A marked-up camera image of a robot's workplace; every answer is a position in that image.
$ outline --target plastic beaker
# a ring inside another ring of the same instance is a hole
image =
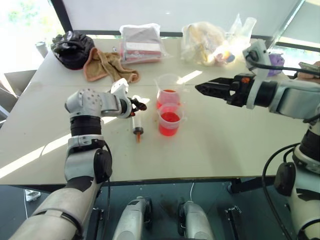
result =
[[[179,124],[185,120],[182,108],[173,103],[163,104],[158,109],[159,132],[165,136],[173,136],[177,133]]]
[[[175,74],[164,74],[155,79],[157,87],[156,108],[163,104],[180,104],[180,93],[183,85],[177,84],[179,76]]]

